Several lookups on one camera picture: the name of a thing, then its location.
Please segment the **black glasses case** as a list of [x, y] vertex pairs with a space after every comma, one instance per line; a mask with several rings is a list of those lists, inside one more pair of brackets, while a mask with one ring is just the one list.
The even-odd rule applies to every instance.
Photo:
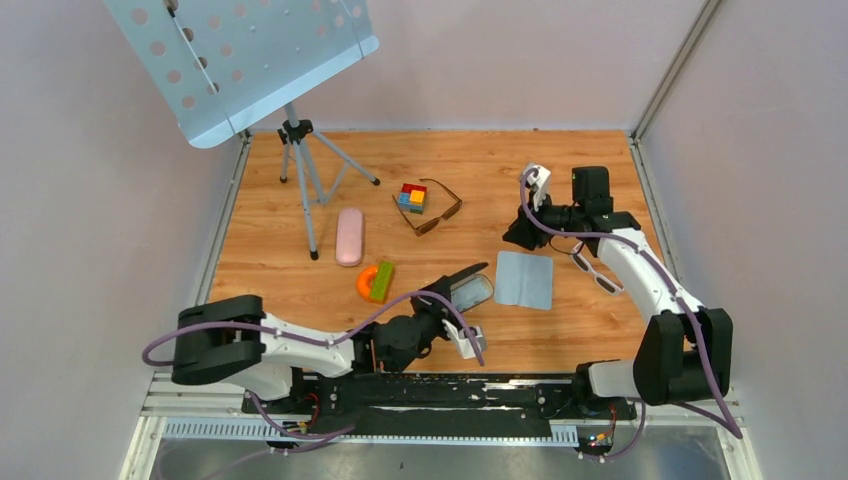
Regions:
[[464, 313], [490, 300], [494, 295], [493, 282], [483, 273], [488, 262], [480, 262], [445, 275], [433, 282], [426, 290], [442, 295], [455, 308]]

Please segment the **brown frame sunglasses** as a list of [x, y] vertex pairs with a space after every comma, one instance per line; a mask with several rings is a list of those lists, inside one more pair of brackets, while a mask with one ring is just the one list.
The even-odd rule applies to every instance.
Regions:
[[[421, 237], [430, 233], [441, 222], [450, 220], [463, 207], [464, 202], [460, 196], [436, 179], [419, 178], [416, 182], [412, 183], [424, 185], [428, 189], [426, 206], [423, 214], [402, 212], [395, 204], [396, 197], [399, 195], [400, 191], [392, 196], [392, 201], [405, 224], [412, 230], [416, 237]], [[434, 194], [431, 192], [432, 186], [440, 189], [441, 192], [450, 200], [445, 208], [441, 208], [439, 205], [432, 206], [432, 199], [434, 198]]]

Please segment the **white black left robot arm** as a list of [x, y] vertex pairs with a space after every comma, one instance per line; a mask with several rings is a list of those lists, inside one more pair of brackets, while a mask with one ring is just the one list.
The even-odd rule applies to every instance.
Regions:
[[402, 372], [426, 357], [433, 342], [451, 341], [465, 358], [475, 355], [455, 313], [442, 300], [413, 298], [414, 313], [359, 331], [324, 332], [265, 311], [256, 295], [242, 295], [182, 311], [171, 380], [178, 385], [229, 383], [256, 394], [283, 413], [298, 411], [306, 386], [297, 370], [323, 377]]

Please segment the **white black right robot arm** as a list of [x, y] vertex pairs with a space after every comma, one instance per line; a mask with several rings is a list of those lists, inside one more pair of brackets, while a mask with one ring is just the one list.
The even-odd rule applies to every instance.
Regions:
[[553, 203], [547, 192], [550, 176], [538, 164], [524, 169], [518, 217], [504, 241], [535, 250], [555, 236], [580, 240], [612, 271], [646, 323], [633, 359], [578, 366], [570, 392], [575, 411], [596, 417], [611, 398], [640, 399], [651, 406], [707, 399], [722, 404], [730, 387], [733, 323], [728, 313], [688, 293], [652, 251], [635, 217], [615, 209], [607, 168], [574, 168], [568, 205]]

